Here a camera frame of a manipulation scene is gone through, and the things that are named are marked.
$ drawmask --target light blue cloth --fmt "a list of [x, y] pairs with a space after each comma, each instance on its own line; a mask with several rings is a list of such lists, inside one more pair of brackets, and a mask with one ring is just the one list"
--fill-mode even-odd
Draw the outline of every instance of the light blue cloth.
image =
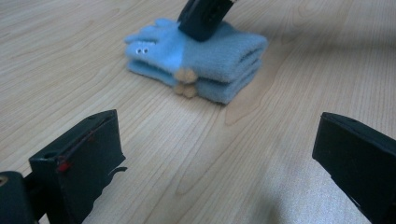
[[178, 23], [158, 19], [136, 35], [125, 38], [128, 68], [140, 75], [176, 86], [174, 75], [191, 69], [198, 95], [228, 104], [253, 79], [267, 41], [263, 36], [236, 31], [223, 22], [206, 42], [178, 30]]

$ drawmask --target black plastic part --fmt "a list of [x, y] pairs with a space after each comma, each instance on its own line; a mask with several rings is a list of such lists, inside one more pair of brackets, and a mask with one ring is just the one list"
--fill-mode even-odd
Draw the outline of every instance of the black plastic part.
[[30, 158], [50, 223], [81, 223], [125, 157], [115, 110], [84, 119]]
[[312, 154], [372, 223], [396, 223], [396, 141], [323, 113]]
[[178, 17], [178, 29], [197, 41], [212, 36], [233, 6], [231, 0], [189, 0]]
[[82, 223], [125, 157], [117, 111], [87, 117], [29, 159], [32, 173], [0, 173], [0, 223]]
[[32, 205], [20, 173], [0, 173], [0, 204], [0, 223], [35, 223]]

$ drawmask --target wooden table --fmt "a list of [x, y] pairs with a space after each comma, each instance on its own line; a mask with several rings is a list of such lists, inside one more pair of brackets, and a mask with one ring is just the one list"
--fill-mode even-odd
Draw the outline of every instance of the wooden table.
[[368, 223], [311, 154], [324, 111], [396, 138], [396, 2], [237, 2], [270, 45], [226, 106], [125, 67], [123, 38], [185, 3], [0, 1], [0, 170], [114, 108], [128, 170], [85, 223]]

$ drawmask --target tan plush foot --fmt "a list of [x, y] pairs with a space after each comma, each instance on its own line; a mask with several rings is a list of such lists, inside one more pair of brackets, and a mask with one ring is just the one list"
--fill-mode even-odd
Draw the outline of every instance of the tan plush foot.
[[175, 78], [177, 81], [184, 82], [185, 73], [186, 73], [185, 70], [184, 70], [183, 68], [180, 68], [180, 69], [174, 74], [174, 78]]
[[194, 83], [198, 79], [198, 76], [191, 69], [186, 69], [184, 73], [185, 83]]
[[194, 85], [186, 85], [184, 87], [183, 95], [187, 98], [192, 98], [196, 96], [197, 90], [195, 89]]
[[184, 92], [184, 84], [182, 84], [180, 82], [177, 83], [177, 85], [174, 87], [174, 91], [175, 91], [176, 94], [179, 94], [179, 95], [183, 94], [183, 92]]
[[174, 78], [177, 81], [190, 84], [194, 83], [198, 79], [198, 76], [189, 68], [181, 68], [174, 74]]

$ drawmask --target wood grain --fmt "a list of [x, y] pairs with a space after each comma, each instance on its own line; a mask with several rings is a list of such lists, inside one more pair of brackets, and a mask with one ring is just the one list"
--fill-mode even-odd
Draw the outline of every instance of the wood grain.
[[0, 170], [115, 108], [128, 170], [85, 223], [369, 223], [311, 153], [324, 111], [396, 138], [396, 2], [238, 1], [270, 45], [227, 106], [125, 68], [122, 39], [184, 5], [0, 1]]

